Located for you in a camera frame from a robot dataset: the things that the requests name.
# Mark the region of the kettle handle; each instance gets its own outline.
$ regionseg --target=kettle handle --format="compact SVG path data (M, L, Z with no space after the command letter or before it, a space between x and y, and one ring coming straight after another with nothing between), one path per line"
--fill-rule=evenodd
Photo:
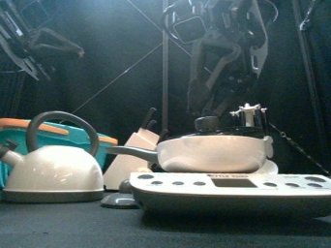
M26 146L28 152L35 151L39 148L38 145L38 137L36 132L39 126L48 120L60 119L63 121L70 121L74 124L76 124L79 127L82 127L88 136L91 141L91 148L90 148L90 154L92 156L96 156L99 152L99 135L94 127L88 124L86 120L83 120L76 115L63 112L63 111L48 111L38 114L32 120L28 123L27 130L26 130Z

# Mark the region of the teal container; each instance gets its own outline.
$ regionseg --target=teal container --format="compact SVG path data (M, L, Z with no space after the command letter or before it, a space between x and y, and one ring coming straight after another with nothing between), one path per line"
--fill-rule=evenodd
M0 144L7 144L7 140L12 140L19 144L16 151L20 154L27 154L26 147L26 128L30 120L20 120L12 118L0 118ZM96 155L96 160L100 167L104 167L106 149L118 144L118 140L99 134L100 147ZM90 150L91 143L90 137L86 131L80 128L71 127L63 124L46 122L39 127L38 132L39 146L44 145L68 145L80 147L84 150ZM4 188L8 175L12 171L12 167L0 162L0 189Z

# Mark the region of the dark table surface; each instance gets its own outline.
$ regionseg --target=dark table surface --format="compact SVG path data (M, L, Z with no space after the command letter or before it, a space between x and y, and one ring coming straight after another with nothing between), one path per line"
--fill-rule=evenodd
M331 216L146 214L78 203L0 202L0 247L331 247Z

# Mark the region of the white kettle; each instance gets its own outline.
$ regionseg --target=white kettle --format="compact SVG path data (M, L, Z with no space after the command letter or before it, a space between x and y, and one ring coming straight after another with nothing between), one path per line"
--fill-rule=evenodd
M36 132L44 121L60 119L80 126L91 139L90 153L64 145L38 146ZM28 154L16 146L0 145L0 160L14 167L2 199L6 202L87 202L104 196L103 171L95 155L99 135L78 116L63 111L40 113L31 120L26 132Z

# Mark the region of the black backdrop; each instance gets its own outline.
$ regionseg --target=black backdrop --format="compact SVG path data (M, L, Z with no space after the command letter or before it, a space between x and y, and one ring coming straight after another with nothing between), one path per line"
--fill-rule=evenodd
M3 116L32 118L39 112L55 109L74 112L123 144L138 131L147 110L155 107L154 131L159 133L164 116L163 1L48 0L44 3L48 2L54 16L46 26L84 47L86 55L55 64L51 81L24 77L20 104L15 110L6 111L7 104ZM310 44L315 79L311 89L295 18L298 1L278 2L279 17L269 28L269 60L258 87L246 100L269 108L270 122L330 170L331 4L319 1L313 27L302 34ZM301 1L302 15L309 4L309 0ZM171 135L179 135L194 131L194 118L187 114L190 46L170 41L168 51L168 129ZM274 129L271 135L273 160L281 172L322 173Z

